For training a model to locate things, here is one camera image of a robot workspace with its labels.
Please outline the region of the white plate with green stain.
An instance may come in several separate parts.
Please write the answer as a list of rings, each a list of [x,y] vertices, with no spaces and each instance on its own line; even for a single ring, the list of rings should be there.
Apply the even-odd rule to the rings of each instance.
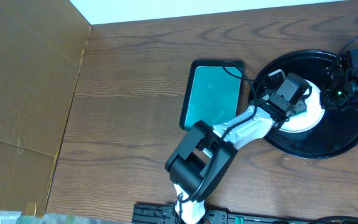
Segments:
[[[323,118],[325,110],[320,105],[321,90],[308,80],[312,87],[311,95],[305,100],[306,111],[292,116],[280,128],[287,133],[305,132],[315,127]]]

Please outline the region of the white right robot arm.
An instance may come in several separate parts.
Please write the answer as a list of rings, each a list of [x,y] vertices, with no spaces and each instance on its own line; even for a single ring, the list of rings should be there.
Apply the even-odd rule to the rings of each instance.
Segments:
[[[323,109],[358,110],[358,62],[336,62],[325,70],[331,79],[320,93]]]

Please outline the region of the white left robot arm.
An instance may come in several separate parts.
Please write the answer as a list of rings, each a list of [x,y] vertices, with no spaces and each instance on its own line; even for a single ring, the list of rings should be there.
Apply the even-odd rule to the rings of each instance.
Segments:
[[[206,213],[204,201],[215,190],[240,148],[265,137],[292,117],[305,113],[318,89],[308,80],[282,70],[278,88],[257,93],[245,112],[222,124],[196,122],[165,163],[177,193],[177,223],[198,223]]]

